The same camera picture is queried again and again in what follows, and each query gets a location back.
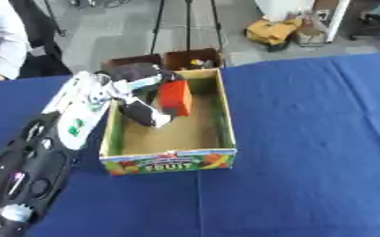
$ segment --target tripod leg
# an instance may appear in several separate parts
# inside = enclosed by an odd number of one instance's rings
[[[64,37],[66,36],[66,31],[62,30],[60,28],[60,26],[58,25],[57,23],[57,20],[56,20],[56,16],[55,16],[55,12],[53,12],[53,9],[52,7],[50,6],[50,2],[49,0],[44,0],[44,3],[45,3],[45,7],[47,7],[47,11],[49,12],[49,15],[50,15],[50,18],[53,20],[53,23],[55,24],[56,26],[56,30],[57,30],[57,33]]]
[[[223,51],[223,41],[222,41],[222,35],[221,35],[222,25],[219,22],[216,0],[210,0],[210,2],[211,2],[211,8],[213,9],[214,24],[216,27],[216,32],[218,34],[219,49],[220,49],[220,52],[222,52]]]
[[[192,3],[193,3],[193,0],[185,0],[186,4],[187,4],[187,13],[186,13],[186,29],[187,29],[187,35],[186,35],[186,49],[185,49],[185,54],[186,54],[186,57],[187,57],[187,63],[186,63],[186,66],[188,66],[190,68],[191,66],[191,57],[190,57],[190,50],[191,50],[191,46],[192,46],[192,42],[191,42],[191,39],[192,39],[192,28],[191,28],[191,24],[192,24]]]
[[[154,50],[156,49],[156,43],[157,43],[157,38],[158,38],[158,33],[159,33],[159,26],[161,24],[161,18],[162,18],[162,14],[163,14],[163,11],[164,11],[164,4],[165,4],[165,0],[160,0],[160,2],[159,2],[159,10],[158,10],[158,15],[157,15],[156,27],[153,30],[154,37],[153,37],[153,43],[151,45],[150,55],[154,54]]]
[[[191,38],[192,38],[192,35],[191,35],[191,24],[192,24],[192,2],[193,0],[185,0],[185,2],[187,3],[187,20],[186,20],[186,29],[187,29],[187,44],[186,44],[186,51],[187,51],[187,54],[190,53],[190,49],[191,49]]]

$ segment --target fruit box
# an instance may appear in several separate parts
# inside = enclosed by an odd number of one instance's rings
[[[234,131],[221,72],[204,69],[178,73],[188,79],[193,95],[188,117],[178,117],[154,129],[125,118],[118,110],[118,103],[112,103],[100,148],[100,160],[110,174],[230,168],[233,165],[236,155]]]

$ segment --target person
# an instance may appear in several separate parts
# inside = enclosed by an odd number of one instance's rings
[[[0,0],[0,81],[19,75],[30,44],[19,15],[8,0]]]

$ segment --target tripod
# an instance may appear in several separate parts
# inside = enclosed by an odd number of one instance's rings
[[[189,56],[190,49],[191,49],[191,14],[192,14],[193,0],[184,0],[184,1],[186,3],[186,30],[187,30],[186,51],[187,51],[187,55]],[[222,35],[221,35],[222,25],[219,22],[218,11],[216,7],[216,0],[210,0],[210,2],[211,2],[211,7],[213,9],[214,25],[215,25],[216,32],[218,35],[219,51],[222,52],[223,50],[223,42],[222,42]],[[157,22],[153,30],[154,37],[153,37],[153,43],[151,45],[151,52],[150,52],[151,55],[154,54],[154,50],[156,48],[157,38],[159,34],[159,26],[161,24],[161,18],[164,12],[164,6],[165,6],[165,0],[160,0],[158,15],[157,15]]]

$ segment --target box label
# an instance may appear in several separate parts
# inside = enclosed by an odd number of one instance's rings
[[[165,155],[147,159],[104,161],[106,169],[112,175],[188,171],[213,168],[229,168],[234,155],[208,154],[204,156]]]

